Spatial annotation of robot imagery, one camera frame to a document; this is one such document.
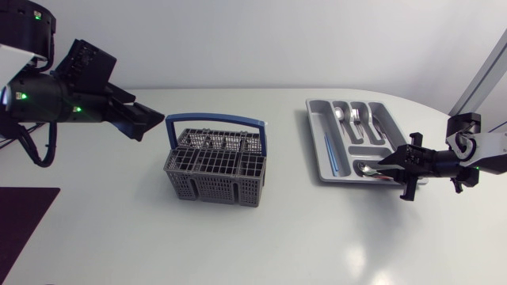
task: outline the gray cutlery tray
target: gray cutlery tray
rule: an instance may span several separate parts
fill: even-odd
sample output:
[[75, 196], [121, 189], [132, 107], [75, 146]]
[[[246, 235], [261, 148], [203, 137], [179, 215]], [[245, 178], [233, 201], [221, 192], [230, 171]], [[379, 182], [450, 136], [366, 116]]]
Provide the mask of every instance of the gray cutlery tray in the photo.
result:
[[[341, 122], [336, 116], [336, 107], [341, 108], [345, 115]], [[382, 102], [307, 99], [307, 109], [322, 181], [397, 184], [393, 180], [362, 176], [357, 168], [359, 162], [365, 162], [375, 169], [381, 169], [383, 166], [377, 162], [392, 154], [398, 146], [408, 143]], [[360, 124], [354, 123], [352, 109], [359, 110]], [[385, 135], [381, 135], [375, 125]], [[325, 134], [336, 157], [337, 176], [333, 175]], [[426, 184], [428, 179], [419, 180], [418, 183]]]

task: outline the white wall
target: white wall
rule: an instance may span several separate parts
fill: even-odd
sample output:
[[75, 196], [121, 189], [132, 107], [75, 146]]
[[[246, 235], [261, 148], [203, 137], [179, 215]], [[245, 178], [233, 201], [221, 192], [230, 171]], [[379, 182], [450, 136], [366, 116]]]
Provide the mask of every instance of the white wall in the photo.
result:
[[57, 60], [88, 40], [126, 89], [346, 87], [443, 112], [507, 27], [505, 0], [34, 1], [58, 19]]

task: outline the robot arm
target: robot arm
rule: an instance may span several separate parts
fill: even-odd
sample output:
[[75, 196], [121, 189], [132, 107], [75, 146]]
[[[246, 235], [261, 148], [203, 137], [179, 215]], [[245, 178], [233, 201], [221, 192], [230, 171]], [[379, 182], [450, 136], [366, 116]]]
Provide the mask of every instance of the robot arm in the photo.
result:
[[[18, 139], [29, 157], [48, 167], [55, 156], [57, 123], [108, 121], [130, 139], [163, 121], [164, 115], [135, 103], [135, 96], [109, 83], [116, 59], [76, 40], [51, 75], [56, 19], [28, 0], [0, 3], [0, 138]], [[46, 62], [38, 67], [38, 62]], [[49, 123], [46, 158], [41, 160], [19, 123]]]
[[450, 177], [460, 193], [463, 185], [474, 187], [478, 183], [479, 170], [493, 174], [507, 172], [507, 134], [480, 131], [479, 114], [453, 116], [447, 126], [449, 150], [424, 148], [422, 135], [414, 133], [410, 135], [411, 144], [399, 146], [379, 162], [393, 167], [378, 171], [405, 185], [401, 195], [404, 200], [414, 200], [417, 180], [422, 177]]

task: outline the spoon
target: spoon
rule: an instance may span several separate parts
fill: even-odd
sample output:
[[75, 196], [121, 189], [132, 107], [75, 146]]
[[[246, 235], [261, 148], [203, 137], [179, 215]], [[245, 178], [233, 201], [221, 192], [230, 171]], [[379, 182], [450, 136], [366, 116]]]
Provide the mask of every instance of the spoon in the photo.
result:
[[380, 178], [380, 179], [391, 179], [391, 177], [385, 176], [382, 173], [376, 171], [372, 167], [368, 166], [366, 163], [359, 161], [357, 163], [357, 168], [361, 173], [363, 173], [364, 176], [367, 177], [374, 177], [374, 178]]
[[335, 107], [334, 114], [338, 118], [338, 121], [340, 121], [341, 130], [343, 131], [343, 133], [345, 133], [345, 129], [343, 128], [342, 125], [343, 120], [345, 120], [345, 114], [343, 113], [343, 110], [340, 107]]

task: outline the gray cutlery basket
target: gray cutlery basket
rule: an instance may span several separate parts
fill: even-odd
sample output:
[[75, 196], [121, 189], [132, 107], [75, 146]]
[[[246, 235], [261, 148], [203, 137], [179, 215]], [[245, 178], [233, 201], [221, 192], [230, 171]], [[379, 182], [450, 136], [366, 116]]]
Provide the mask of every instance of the gray cutlery basket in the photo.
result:
[[[259, 133], [185, 129], [175, 139], [173, 123], [214, 120], [258, 127]], [[257, 207], [265, 182], [265, 123], [240, 116], [207, 113], [169, 115], [172, 150], [164, 165], [179, 199], [239, 203]]]

